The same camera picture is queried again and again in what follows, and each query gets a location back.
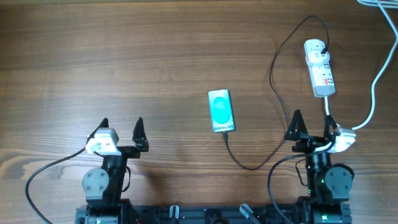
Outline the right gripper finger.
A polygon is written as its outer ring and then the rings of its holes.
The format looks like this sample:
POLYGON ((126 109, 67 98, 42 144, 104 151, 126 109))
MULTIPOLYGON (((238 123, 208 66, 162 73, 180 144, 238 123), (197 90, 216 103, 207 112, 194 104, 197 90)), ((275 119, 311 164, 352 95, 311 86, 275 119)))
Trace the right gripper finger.
POLYGON ((300 110, 295 110, 292 122, 284 135, 285 140, 301 140, 308 138, 308 131, 300 110))
POLYGON ((325 139, 331 139, 332 132, 337 128, 337 124, 335 123, 333 117, 329 114, 325 117, 325 125, 323 137, 325 139))

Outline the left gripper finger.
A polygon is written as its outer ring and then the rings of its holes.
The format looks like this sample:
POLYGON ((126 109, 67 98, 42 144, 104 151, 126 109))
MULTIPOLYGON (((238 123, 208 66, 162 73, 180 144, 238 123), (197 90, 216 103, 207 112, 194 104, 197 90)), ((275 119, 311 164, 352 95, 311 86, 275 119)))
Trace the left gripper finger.
POLYGON ((104 118, 100 124, 98 125, 98 127, 90 134, 87 136, 88 139, 94 138, 95 133, 97 132, 97 130, 99 130, 99 128, 108 128, 109 127, 109 120, 108 118, 104 118))
POLYGON ((142 152, 149 150, 149 143, 144 130, 144 120, 140 117, 133 130, 132 141, 135 143, 135 147, 142 152))

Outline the blue Galaxy smartphone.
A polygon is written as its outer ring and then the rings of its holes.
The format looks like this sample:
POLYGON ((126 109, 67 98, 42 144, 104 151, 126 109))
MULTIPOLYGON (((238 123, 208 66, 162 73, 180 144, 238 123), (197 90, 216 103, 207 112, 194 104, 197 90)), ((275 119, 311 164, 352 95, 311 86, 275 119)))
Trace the blue Galaxy smartphone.
POLYGON ((208 92, 211 114, 211 125, 214 133, 235 130, 235 122, 229 90, 212 90, 208 92))

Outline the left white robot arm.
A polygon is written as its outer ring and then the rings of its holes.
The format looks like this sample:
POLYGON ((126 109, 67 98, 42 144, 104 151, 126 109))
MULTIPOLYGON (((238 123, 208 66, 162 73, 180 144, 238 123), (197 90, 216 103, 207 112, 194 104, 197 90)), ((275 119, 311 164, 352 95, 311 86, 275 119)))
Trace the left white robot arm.
POLYGON ((118 141, 108 118, 87 137, 85 149, 100 155, 103 162, 100 168, 89 170, 83 177, 87 206, 76 211, 75 223, 142 223, 131 201, 122 199, 121 194, 130 186, 123 186, 125 173, 131 172, 127 160, 138 159, 142 152, 149 150, 143 119, 137 120, 132 132, 133 146, 118 146, 118 141))

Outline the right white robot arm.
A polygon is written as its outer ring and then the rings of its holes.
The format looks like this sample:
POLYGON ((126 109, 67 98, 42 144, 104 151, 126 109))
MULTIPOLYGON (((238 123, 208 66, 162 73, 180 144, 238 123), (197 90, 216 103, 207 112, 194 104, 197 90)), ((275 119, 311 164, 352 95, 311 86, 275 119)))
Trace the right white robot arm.
POLYGON ((347 201, 353 186, 354 171, 345 164, 332 164, 331 155, 343 142, 341 128, 328 115, 323 136, 308 134, 300 110, 294 112, 292 122, 284 136, 294 141, 294 152, 305 154, 308 196, 301 196, 293 209, 284 215, 292 223, 353 222, 347 201))

